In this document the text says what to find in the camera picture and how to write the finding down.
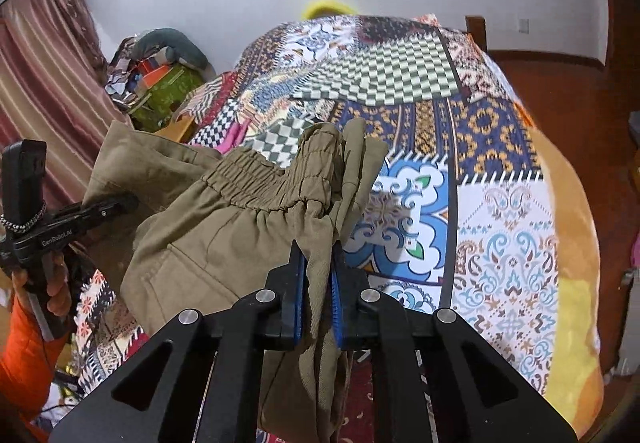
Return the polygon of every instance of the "orange sleeve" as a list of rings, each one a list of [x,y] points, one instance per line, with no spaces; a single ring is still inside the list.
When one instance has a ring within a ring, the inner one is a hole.
[[[0,356],[0,391],[25,419],[35,418],[49,397],[65,342],[66,336],[44,342],[35,317],[22,309],[18,299],[14,301],[6,349]]]

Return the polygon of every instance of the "wooden floor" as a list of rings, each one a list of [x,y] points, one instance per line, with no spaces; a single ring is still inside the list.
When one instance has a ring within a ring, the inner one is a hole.
[[[620,287],[640,229],[640,199],[629,178],[636,146],[629,112],[640,110],[638,90],[595,68],[552,62],[500,62],[538,127],[572,163],[587,194],[600,243],[598,331],[603,373],[616,363],[628,289]],[[617,379],[605,388],[599,421],[624,392]]]

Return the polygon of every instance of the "curtain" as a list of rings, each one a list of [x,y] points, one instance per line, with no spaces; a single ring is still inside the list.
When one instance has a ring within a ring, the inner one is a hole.
[[[0,6],[0,148],[47,142],[49,209],[82,200],[111,121],[130,123],[102,87],[105,66],[84,0]]]

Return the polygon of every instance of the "green leaf motif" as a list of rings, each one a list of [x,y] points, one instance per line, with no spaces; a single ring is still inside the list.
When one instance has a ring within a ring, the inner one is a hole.
[[[422,188],[427,188],[429,186],[429,182],[431,181],[431,176],[419,176],[415,179],[418,183],[422,185]]]
[[[420,259],[421,261],[424,261],[424,248],[418,241],[415,242],[415,248],[413,249],[407,248],[406,251],[410,256],[415,257],[416,259]]]

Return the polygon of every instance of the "bed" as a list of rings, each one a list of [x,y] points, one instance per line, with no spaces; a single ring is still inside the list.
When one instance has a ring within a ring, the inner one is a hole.
[[[538,130],[486,47],[435,16],[331,16],[276,27],[178,110],[191,142],[244,144],[286,168],[304,127],[355,116],[389,155],[344,249],[405,307],[452,307],[578,436],[602,402],[598,242],[573,168]],[[345,83],[357,80],[357,84]],[[78,316],[81,383],[95,388],[146,340],[99,272]],[[369,356],[357,354],[341,437],[373,439]],[[258,431],[257,441],[275,441]]]

